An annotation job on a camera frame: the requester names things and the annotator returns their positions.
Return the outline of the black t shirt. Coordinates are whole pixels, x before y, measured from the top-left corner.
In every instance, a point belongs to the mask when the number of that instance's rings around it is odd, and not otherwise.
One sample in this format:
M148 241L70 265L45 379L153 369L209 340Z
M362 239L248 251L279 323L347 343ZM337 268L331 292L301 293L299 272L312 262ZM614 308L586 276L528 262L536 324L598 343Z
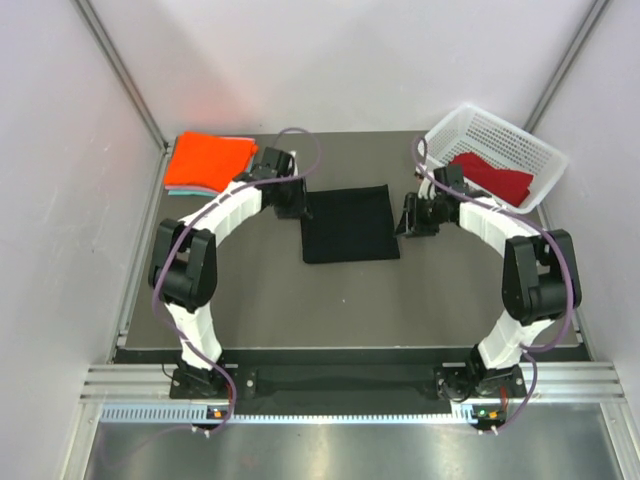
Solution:
M310 192L301 220L302 259L310 265L398 260L386 184Z

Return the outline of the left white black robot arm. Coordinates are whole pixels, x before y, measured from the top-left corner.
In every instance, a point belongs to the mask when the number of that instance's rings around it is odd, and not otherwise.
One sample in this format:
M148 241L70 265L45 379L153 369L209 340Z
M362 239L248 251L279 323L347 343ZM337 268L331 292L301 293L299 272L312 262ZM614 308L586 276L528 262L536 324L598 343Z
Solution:
M281 219L310 215L306 182L293 152L265 148L259 161L213 200L180 220L165 219L158 226L148 282L152 309L181 343L172 374L174 398L233 394L229 375L219 364L223 348L211 313L218 285L217 250L235 229L267 208Z

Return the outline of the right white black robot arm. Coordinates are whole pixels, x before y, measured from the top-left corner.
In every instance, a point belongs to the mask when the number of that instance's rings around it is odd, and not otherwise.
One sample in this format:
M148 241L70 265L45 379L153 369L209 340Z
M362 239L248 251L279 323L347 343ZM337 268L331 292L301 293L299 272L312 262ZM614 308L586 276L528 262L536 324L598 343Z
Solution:
M441 384L443 394L460 387L467 396L487 396L513 379L542 331L580 304L572 238L564 230L541 229L487 193L470 189L458 165L437 168L420 180L419 190L404 198L396 235L435 236L441 225L454 224L503 260L503 311L472 348L462 376Z

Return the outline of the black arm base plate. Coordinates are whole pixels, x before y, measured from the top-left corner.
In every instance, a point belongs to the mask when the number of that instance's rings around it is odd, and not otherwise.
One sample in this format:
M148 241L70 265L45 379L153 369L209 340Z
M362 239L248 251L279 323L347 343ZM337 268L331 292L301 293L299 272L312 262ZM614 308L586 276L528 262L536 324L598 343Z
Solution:
M228 349L223 373L180 362L169 396L236 399L246 415L444 413L452 400L525 395L519 367L485 370L468 348Z

